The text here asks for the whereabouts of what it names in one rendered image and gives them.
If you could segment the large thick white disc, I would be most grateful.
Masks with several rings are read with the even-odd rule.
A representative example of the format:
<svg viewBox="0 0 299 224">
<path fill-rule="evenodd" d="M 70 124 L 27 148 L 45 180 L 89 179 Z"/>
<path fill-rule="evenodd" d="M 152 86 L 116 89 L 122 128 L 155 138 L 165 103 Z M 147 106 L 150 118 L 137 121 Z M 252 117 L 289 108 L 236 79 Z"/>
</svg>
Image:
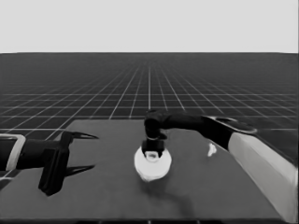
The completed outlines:
<svg viewBox="0 0 299 224">
<path fill-rule="evenodd" d="M 147 157 L 142 152 L 140 147 L 134 155 L 135 170 L 139 175 L 146 176 L 162 176 L 167 175 L 172 164 L 172 157 L 167 148 L 164 149 L 163 156 L 158 157 L 156 151 L 149 151 Z"/>
</svg>

